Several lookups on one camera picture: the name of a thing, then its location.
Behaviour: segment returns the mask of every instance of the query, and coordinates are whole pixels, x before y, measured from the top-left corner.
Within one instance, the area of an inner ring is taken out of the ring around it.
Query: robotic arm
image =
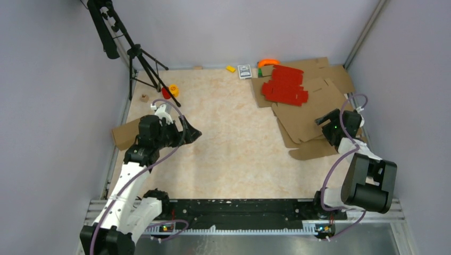
[[[330,121],[322,127],[322,132],[330,145],[344,155],[356,148],[353,141],[345,136],[340,126],[340,110],[335,109],[316,120],[317,125]],[[395,187],[397,166],[384,160],[369,150],[367,144],[356,138],[358,128],[363,126],[362,116],[357,110],[344,111],[343,124],[349,135],[358,144],[359,150],[349,154],[350,162],[343,186],[325,189],[324,204],[329,207],[342,207],[386,213],[390,209]]]
[[[152,105],[152,109],[156,110],[155,114],[141,118],[136,142],[126,152],[118,182],[111,196],[100,215],[94,220],[93,226],[84,226],[80,232],[80,241],[85,254],[89,254],[98,224],[101,225],[94,244],[94,254],[133,254],[139,237],[152,220],[161,214],[162,204],[156,198],[144,198],[135,211],[131,212],[139,189],[152,169],[140,173],[158,160],[161,149],[192,143],[202,135],[188,123],[186,118],[179,117],[185,132],[182,140],[183,131],[178,131],[171,118],[169,114],[171,108],[168,104],[162,104],[160,107]],[[137,176],[136,179],[118,195],[135,176]],[[106,212],[112,202],[114,202],[113,206]]]

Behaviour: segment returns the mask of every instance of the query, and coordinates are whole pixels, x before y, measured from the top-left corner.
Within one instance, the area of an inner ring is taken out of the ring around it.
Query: deck of cards
[[[252,72],[250,71],[250,65],[237,66],[240,80],[252,78]]]

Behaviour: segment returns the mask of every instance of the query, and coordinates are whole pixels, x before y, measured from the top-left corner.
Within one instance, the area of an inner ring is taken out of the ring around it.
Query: red round object
[[[165,88],[161,88],[161,94],[163,94],[164,99],[170,99],[171,95]]]

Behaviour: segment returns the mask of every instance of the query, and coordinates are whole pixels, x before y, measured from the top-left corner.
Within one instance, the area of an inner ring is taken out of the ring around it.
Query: gray floor
[[[399,252],[390,224],[360,224],[330,243],[311,241],[307,236],[180,236],[162,244],[142,238],[136,245],[135,254],[398,255]]]

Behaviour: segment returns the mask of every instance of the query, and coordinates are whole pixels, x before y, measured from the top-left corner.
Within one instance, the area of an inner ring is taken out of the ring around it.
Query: red object
[[[301,86],[304,71],[275,65],[271,80],[262,86],[266,100],[301,106],[308,100],[308,92]]]
[[[165,88],[161,88],[161,94],[163,94],[164,99],[171,99],[171,95]]]

